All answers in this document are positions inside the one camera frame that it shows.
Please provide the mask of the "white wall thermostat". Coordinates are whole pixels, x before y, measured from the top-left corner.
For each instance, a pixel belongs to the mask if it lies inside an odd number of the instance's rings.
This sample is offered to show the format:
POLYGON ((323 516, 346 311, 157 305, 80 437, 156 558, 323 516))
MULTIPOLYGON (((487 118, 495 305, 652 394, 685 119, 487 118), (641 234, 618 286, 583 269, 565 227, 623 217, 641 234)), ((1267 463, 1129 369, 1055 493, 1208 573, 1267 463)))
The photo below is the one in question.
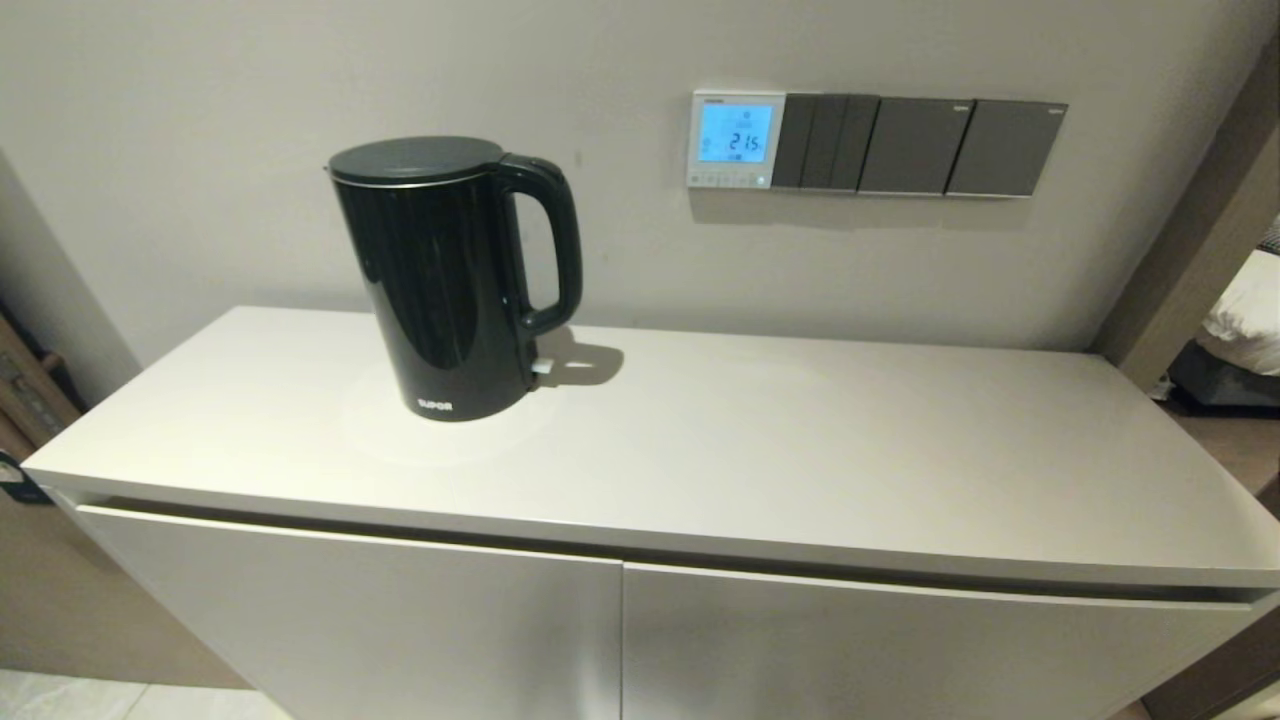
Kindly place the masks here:
POLYGON ((786 101, 782 92, 694 91, 686 186, 769 190, 786 101))

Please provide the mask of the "black electric kettle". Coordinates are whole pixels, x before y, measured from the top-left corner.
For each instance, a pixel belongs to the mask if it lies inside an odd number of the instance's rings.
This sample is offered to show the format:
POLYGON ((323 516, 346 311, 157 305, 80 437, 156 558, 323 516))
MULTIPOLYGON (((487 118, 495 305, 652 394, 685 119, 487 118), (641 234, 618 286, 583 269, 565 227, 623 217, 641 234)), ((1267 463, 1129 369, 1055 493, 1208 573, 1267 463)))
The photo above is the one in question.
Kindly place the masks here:
POLYGON ((404 406, 436 421, 503 413, 535 384, 538 338, 584 292, 568 181, 553 161, 483 138, 364 143, 326 165, 404 406), (529 297, 515 196, 550 224, 558 297, 529 297))

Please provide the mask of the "white cabinet door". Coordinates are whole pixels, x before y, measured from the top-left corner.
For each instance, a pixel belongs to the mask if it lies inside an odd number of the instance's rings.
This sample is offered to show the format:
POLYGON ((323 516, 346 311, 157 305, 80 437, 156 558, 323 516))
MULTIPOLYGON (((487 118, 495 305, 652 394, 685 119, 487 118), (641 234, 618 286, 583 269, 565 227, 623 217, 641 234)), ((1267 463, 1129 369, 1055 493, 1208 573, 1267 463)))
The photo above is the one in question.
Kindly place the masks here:
POLYGON ((623 568, 623 720, 1106 720, 1254 616, 623 568))
POLYGON ((622 564, 83 503, 293 720, 621 720, 622 564))

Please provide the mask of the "white sideboard cabinet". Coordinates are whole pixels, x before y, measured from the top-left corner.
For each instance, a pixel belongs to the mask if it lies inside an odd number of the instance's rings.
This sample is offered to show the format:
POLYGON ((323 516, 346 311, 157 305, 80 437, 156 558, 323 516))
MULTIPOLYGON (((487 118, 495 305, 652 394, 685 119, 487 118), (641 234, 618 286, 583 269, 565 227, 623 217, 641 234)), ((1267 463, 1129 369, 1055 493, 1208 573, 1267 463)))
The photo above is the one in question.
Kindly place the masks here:
POLYGON ((1280 521, 1101 357, 590 325, 541 350, 513 407, 434 421, 372 316, 237 307, 24 469, 90 537, 83 503, 617 560, 622 644, 627 564, 1251 605, 1212 650, 1280 607, 1280 521))

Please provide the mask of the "dark bed base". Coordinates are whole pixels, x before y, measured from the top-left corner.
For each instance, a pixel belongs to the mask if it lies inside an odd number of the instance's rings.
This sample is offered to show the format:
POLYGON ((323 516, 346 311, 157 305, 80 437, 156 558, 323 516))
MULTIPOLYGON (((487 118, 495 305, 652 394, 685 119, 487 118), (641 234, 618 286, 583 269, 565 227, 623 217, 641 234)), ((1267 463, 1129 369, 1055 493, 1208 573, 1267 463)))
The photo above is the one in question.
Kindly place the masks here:
POLYGON ((1280 377, 1261 375, 1228 363, 1194 340, 1175 356, 1167 375, 1203 407, 1280 411, 1280 377))

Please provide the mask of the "white bedding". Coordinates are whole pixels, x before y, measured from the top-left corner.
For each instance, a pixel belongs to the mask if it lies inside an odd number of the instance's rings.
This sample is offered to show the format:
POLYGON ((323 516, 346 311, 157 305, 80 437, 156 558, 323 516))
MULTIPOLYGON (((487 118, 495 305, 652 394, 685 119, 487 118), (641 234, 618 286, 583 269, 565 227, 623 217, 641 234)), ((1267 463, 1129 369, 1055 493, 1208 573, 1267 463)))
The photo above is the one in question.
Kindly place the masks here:
POLYGON ((1196 342, 1234 366, 1280 377, 1280 255, 1249 255, 1202 320, 1196 342))

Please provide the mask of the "grey three-rocker wall switch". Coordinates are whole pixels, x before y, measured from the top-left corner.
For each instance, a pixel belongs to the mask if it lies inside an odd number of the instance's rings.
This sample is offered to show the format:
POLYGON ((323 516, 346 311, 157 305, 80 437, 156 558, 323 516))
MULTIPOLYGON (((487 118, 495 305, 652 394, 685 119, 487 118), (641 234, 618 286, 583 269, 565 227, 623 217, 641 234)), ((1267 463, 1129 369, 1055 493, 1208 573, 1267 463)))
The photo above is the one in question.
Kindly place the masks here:
POLYGON ((787 94, 771 186, 855 193, 882 97, 787 94))

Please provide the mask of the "grey wall switch plate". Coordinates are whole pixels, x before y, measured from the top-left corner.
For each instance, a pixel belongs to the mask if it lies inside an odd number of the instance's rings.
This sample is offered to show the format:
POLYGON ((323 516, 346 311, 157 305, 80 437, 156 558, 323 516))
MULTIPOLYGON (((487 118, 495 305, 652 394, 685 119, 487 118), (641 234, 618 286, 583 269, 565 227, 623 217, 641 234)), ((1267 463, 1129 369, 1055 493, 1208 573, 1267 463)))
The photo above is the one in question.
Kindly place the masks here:
POLYGON ((1062 102, 977 100, 943 193, 1030 197, 1068 109, 1062 102))
POLYGON ((975 102, 883 97, 858 186, 859 193, 945 193, 975 102))

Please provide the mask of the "brown wooden door frame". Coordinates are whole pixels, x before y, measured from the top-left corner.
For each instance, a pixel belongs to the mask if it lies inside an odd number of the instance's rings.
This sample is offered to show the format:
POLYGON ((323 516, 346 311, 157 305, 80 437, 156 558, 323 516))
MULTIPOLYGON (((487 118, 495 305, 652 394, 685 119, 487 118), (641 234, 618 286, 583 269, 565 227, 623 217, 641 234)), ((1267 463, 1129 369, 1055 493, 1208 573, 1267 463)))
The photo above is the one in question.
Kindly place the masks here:
POLYGON ((1089 346, 1151 391, 1280 214, 1280 29, 1089 346))

